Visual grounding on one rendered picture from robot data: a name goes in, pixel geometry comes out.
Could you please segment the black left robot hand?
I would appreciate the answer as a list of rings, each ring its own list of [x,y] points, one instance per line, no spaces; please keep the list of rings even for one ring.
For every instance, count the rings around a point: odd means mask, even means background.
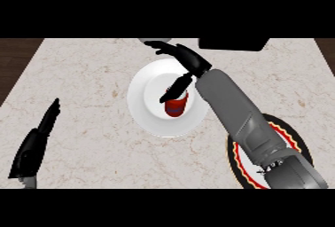
[[[17,148],[7,176],[9,178],[23,178],[37,175],[45,152],[47,140],[59,113],[59,99],[54,99],[42,115],[38,127],[29,131]]]

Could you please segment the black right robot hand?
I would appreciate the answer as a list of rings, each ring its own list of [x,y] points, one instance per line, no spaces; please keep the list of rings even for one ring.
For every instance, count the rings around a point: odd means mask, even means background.
[[[212,65],[202,56],[184,45],[171,45],[162,41],[144,41],[144,45],[156,49],[156,55],[166,54],[175,58],[187,73],[174,81],[169,89],[159,98],[159,103],[177,99],[191,83],[191,77],[200,78]]]

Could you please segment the white plate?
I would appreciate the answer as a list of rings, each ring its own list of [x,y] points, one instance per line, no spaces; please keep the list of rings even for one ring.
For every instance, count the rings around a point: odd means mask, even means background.
[[[200,124],[209,106],[194,89],[194,82],[187,87],[187,100],[183,114],[171,117],[159,98],[166,88],[187,70],[174,59],[159,59],[135,73],[128,87],[128,110],[140,128],[158,137],[178,137]]]

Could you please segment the black red patterned plate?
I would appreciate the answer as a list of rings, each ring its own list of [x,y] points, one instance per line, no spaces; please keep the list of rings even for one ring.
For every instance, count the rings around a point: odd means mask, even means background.
[[[295,149],[305,157],[310,164],[313,164],[313,158],[305,146],[305,141],[298,135],[290,125],[277,117],[270,114],[264,114],[264,119],[270,124],[277,135],[282,137],[286,146]],[[225,137],[225,157],[231,172],[234,174],[236,181],[243,189],[268,189],[270,186],[262,177],[262,169],[253,165],[242,147],[231,137]]]

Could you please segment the grey round object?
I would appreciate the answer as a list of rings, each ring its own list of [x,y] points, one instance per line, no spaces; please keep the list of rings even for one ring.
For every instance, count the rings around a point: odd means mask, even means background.
[[[159,41],[163,43],[168,43],[168,41],[171,40],[171,38],[138,38],[140,42],[152,42],[152,41]]]

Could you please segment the black appliance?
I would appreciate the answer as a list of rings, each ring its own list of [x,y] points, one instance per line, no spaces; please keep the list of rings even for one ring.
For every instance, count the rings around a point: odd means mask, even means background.
[[[199,48],[222,51],[259,51],[268,38],[200,38]]]

